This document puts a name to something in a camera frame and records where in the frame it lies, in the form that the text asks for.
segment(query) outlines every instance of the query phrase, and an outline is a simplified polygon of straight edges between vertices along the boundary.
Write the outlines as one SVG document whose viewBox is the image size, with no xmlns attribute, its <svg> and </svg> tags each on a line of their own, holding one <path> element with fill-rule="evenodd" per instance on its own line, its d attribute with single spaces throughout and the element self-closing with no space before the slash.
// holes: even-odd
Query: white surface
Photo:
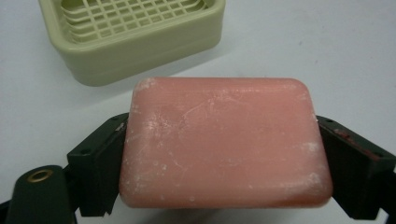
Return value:
<svg viewBox="0 0 396 224">
<path fill-rule="evenodd" d="M 127 112 L 143 77 L 294 77 L 317 114 L 396 154 L 396 2 L 229 0 L 215 48 L 100 88 L 77 83 L 49 42 L 37 1 L 0 1 L 0 202 L 37 166 Z M 381 212 L 376 222 L 384 223 Z M 79 223 L 357 223 L 319 209 L 153 210 L 116 202 Z"/>
</svg>

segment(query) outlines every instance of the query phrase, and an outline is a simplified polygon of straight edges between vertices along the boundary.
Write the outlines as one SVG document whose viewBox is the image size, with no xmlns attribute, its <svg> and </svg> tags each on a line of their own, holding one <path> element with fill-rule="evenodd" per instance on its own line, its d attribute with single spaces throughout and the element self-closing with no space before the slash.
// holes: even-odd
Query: pink soap bar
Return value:
<svg viewBox="0 0 396 224">
<path fill-rule="evenodd" d="M 306 86 L 155 77 L 134 88 L 120 174 L 132 207 L 310 207 L 332 181 Z"/>
</svg>

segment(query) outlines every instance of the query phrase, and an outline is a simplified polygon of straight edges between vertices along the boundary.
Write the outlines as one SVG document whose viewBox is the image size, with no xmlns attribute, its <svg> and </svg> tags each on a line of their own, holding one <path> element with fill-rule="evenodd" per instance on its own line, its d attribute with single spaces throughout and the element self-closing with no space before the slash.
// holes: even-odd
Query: soap dish grid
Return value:
<svg viewBox="0 0 396 224">
<path fill-rule="evenodd" d="M 108 38 L 208 8 L 204 0 L 81 0 L 62 12 L 74 43 Z"/>
</svg>

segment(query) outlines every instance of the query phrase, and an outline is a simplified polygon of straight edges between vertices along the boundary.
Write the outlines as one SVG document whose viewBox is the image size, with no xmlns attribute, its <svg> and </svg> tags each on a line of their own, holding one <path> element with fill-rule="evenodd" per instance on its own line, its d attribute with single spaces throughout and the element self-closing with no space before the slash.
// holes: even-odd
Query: clamp jaw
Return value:
<svg viewBox="0 0 396 224">
<path fill-rule="evenodd" d="M 333 197 L 354 219 L 374 220 L 379 209 L 396 224 L 396 157 L 320 116 L 318 126 L 332 175 Z M 119 194 L 128 114 L 107 120 L 67 154 L 68 165 L 36 168 L 16 182 L 11 201 L 0 204 L 0 224 L 77 223 L 111 214 Z"/>
</svg>

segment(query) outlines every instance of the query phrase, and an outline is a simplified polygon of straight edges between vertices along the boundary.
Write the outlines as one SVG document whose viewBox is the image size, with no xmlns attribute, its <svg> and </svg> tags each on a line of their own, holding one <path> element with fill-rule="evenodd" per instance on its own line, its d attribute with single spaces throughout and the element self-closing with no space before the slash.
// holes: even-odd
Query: pale green soap dish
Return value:
<svg viewBox="0 0 396 224">
<path fill-rule="evenodd" d="M 39 0 L 52 45 L 82 84 L 102 86 L 210 49 L 225 0 Z"/>
</svg>

